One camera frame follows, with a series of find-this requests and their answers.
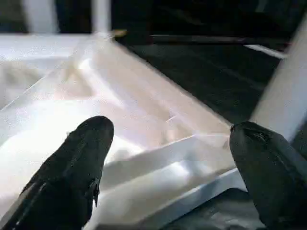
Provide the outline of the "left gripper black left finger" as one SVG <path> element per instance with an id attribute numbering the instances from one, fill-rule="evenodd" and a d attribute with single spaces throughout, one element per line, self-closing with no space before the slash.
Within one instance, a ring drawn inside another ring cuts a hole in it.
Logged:
<path id="1" fill-rule="evenodd" d="M 0 221 L 3 230 L 80 230 L 97 205 L 114 125 L 83 121 L 35 172 Z"/>

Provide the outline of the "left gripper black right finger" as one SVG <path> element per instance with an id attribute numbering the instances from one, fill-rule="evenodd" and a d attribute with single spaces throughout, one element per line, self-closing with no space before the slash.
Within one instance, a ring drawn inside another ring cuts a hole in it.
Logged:
<path id="1" fill-rule="evenodd" d="M 231 154 L 270 230 L 307 228 L 307 160 L 280 134 L 253 122 L 231 127 Z"/>

